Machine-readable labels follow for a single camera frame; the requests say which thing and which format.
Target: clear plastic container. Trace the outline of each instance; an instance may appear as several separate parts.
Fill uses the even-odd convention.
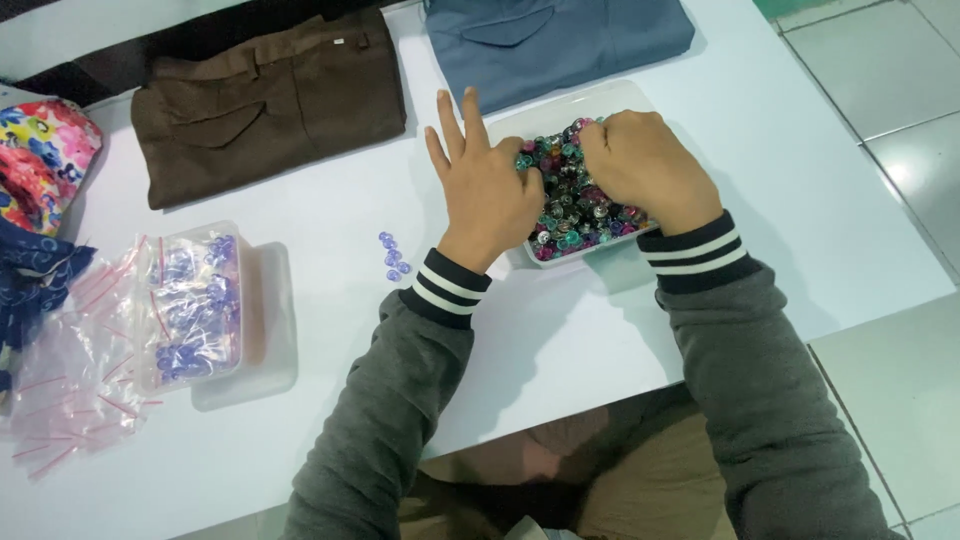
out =
[[[609,116],[614,112],[627,109],[640,112],[655,110],[653,104],[635,83],[624,80],[611,81],[497,120],[488,126],[487,133],[490,135],[492,144],[496,144],[508,136],[534,139],[542,135],[557,134],[577,118]],[[656,223],[650,222],[649,227],[637,229],[609,242],[550,260],[537,259],[530,248],[530,242],[523,242],[523,249],[537,266],[552,268],[577,260],[588,253],[633,240],[639,234],[647,233],[658,227],[659,225]]]
[[[148,237],[137,259],[137,387],[154,396],[263,359],[262,283],[236,224]]]

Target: black and white striped cuff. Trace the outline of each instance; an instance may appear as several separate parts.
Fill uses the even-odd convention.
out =
[[[657,272],[663,292],[689,294],[710,290],[746,278],[761,268],[747,253],[726,210],[689,233],[656,233],[638,236],[636,244]]]
[[[427,254],[417,280],[400,291],[400,300],[421,317],[446,327],[469,330],[470,317],[492,280],[441,255]]]

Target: brown pants on lap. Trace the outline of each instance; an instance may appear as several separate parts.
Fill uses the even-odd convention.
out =
[[[602,407],[426,461],[402,538],[498,539],[530,515],[584,538],[734,540],[705,425],[689,402],[642,422]]]

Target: sweatshirt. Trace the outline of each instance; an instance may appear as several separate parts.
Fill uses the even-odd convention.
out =
[[[737,536],[900,539],[783,314],[774,271],[750,257],[730,214],[637,244],[657,272]],[[387,296],[370,350],[294,478],[282,538],[400,538],[399,502],[467,367],[470,317],[490,284],[431,250],[413,286]]]

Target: belt loop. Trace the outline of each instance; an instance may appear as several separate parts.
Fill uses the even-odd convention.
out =
[[[260,72],[256,70],[256,49],[247,49],[244,55],[247,61],[247,74],[250,75],[251,81],[255,81],[260,76]]]

